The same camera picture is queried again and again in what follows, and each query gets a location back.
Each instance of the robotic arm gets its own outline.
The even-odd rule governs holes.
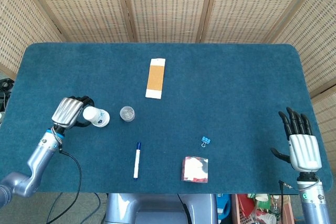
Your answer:
[[[315,174],[322,167],[317,139],[313,136],[310,122],[304,114],[300,116],[291,108],[287,108],[287,112],[290,120],[281,111],[279,115],[285,127],[290,155],[279,153],[274,148],[271,148],[271,151],[277,158],[291,164],[300,172],[297,184],[306,223],[330,224],[322,182]],[[281,181],[280,186],[293,189]]]
[[[8,174],[0,182],[0,208],[10,203],[13,194],[30,197],[40,185],[42,174],[46,169],[53,154],[59,148],[62,149],[64,131],[73,126],[86,127],[90,122],[80,123],[77,117],[86,105],[94,106],[94,102],[87,96],[63,98],[52,121],[54,125],[47,129],[38,143],[35,151],[27,164],[32,172],[30,176],[18,172]]]

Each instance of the marker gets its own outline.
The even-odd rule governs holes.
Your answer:
[[[137,149],[136,149],[136,153],[135,153],[134,175],[133,175],[134,180],[138,179],[140,149],[141,149],[141,142],[137,142]]]

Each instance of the wicker panel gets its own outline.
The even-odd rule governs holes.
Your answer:
[[[204,0],[131,0],[140,42],[196,42]]]
[[[275,42],[299,51],[309,91],[336,78],[336,0],[306,0]]]
[[[119,0],[43,1],[71,41],[129,41]]]
[[[332,170],[336,173],[336,92],[313,103]]]
[[[292,0],[214,0],[205,42],[263,42]]]
[[[0,63],[18,72],[26,47],[61,41],[32,0],[0,0]]]

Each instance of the binder clip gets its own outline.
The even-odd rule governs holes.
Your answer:
[[[210,139],[208,139],[207,137],[202,137],[202,144],[201,144],[201,147],[205,147],[206,144],[209,144],[210,143]]]

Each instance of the blue felt tablecloth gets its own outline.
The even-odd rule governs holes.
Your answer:
[[[165,58],[161,100],[145,98],[151,58]],[[279,193],[278,180],[298,173],[270,147],[289,153],[278,111],[309,116],[319,141],[325,189],[332,175],[302,73],[290,45],[77,44],[29,46],[0,128],[0,177],[29,174],[26,161],[59,102],[88,95],[108,111],[104,128],[66,132],[64,150],[82,168],[82,191],[105,193]],[[123,122],[120,109],[135,109]],[[211,139],[201,147],[202,136]],[[133,169],[142,142],[139,179]],[[209,159],[207,184],[181,181],[182,159]],[[78,171],[56,153],[41,191],[76,191]]]

